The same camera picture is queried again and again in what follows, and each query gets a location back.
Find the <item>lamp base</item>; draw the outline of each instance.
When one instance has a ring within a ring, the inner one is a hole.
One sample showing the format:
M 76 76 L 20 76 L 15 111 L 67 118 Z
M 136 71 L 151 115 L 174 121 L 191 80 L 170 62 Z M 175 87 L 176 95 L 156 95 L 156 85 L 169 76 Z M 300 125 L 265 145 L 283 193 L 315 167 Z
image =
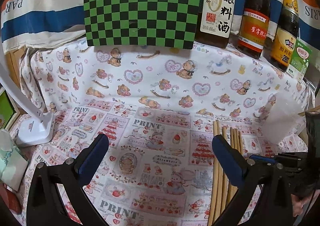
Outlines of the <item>lamp base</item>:
M 39 123 L 34 118 L 22 121 L 17 135 L 18 147 L 27 147 L 35 144 L 48 143 L 52 139 L 54 117 L 53 113 L 45 113 L 43 122 Z

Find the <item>bottle label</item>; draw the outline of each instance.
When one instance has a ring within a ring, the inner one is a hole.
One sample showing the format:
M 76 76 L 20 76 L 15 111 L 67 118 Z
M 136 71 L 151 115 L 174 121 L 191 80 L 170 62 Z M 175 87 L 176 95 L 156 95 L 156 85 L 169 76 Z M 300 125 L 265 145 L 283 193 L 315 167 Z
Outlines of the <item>bottle label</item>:
M 258 53 L 267 37 L 269 17 L 258 11 L 244 9 L 238 43 Z
M 297 0 L 284 0 L 283 5 L 285 9 L 299 16 Z
M 291 33 L 278 28 L 271 57 L 284 66 L 288 66 L 297 39 Z
M 204 0 L 200 31 L 228 38 L 235 0 Z

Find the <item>glass bottle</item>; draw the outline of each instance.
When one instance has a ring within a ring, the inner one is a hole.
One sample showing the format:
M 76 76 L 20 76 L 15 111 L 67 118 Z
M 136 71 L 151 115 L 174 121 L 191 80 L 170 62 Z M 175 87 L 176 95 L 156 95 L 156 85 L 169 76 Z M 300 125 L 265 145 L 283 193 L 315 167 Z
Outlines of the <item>glass bottle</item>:
M 195 40 L 226 48 L 229 41 L 235 0 L 200 1 Z
M 258 59 L 268 33 L 270 0 L 245 0 L 238 49 Z
M 278 28 L 268 61 L 285 72 L 289 66 L 299 31 L 297 0 L 283 0 Z

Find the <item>white desk lamp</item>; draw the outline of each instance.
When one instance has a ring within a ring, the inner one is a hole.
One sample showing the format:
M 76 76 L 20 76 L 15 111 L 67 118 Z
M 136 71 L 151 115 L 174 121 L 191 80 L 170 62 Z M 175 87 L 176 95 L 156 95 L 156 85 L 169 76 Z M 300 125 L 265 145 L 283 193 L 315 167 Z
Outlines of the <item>white desk lamp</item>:
M 43 113 L 14 84 L 7 70 L 0 63 L 0 83 L 6 92 L 31 116 L 22 121 L 17 135 L 16 144 L 26 147 L 44 144 L 52 139 L 54 118 L 53 113 Z

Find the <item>black and green checkerboard pattern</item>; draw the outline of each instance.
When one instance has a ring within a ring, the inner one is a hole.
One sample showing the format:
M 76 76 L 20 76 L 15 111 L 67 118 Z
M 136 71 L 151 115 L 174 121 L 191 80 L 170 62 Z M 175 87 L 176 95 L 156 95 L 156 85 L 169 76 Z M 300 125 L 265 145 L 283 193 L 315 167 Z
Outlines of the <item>black and green checkerboard pattern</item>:
M 200 0 L 84 0 L 88 46 L 191 49 Z

